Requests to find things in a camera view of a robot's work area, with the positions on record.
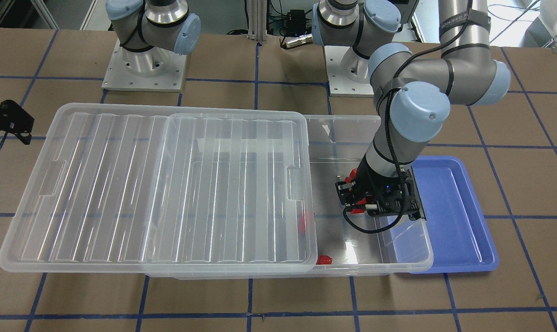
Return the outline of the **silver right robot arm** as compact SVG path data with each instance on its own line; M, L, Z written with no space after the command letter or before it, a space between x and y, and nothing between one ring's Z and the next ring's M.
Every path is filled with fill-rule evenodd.
M185 0L108 0L105 7L119 40L122 63L136 77L163 74L170 54L190 54L202 32L200 17ZM0 131L25 145L32 140L34 122L15 101L0 103Z

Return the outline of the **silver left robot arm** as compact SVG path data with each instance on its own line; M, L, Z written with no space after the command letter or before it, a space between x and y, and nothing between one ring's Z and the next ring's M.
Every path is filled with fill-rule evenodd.
M491 105L508 91L505 63L491 57L485 0L439 1L439 42L413 53L393 42L402 15L388 0L321 0L312 36L321 46L345 46L367 61L380 127L358 168L337 183L343 216L416 217L410 168L442 130L452 105Z

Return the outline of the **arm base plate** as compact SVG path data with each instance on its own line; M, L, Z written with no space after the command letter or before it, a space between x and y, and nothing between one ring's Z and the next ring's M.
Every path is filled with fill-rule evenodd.
M356 55L352 47L325 46L325 69L329 94L334 97L373 97L369 83L368 60Z
M154 47L134 53L116 40L101 87L109 91L181 92L188 56Z

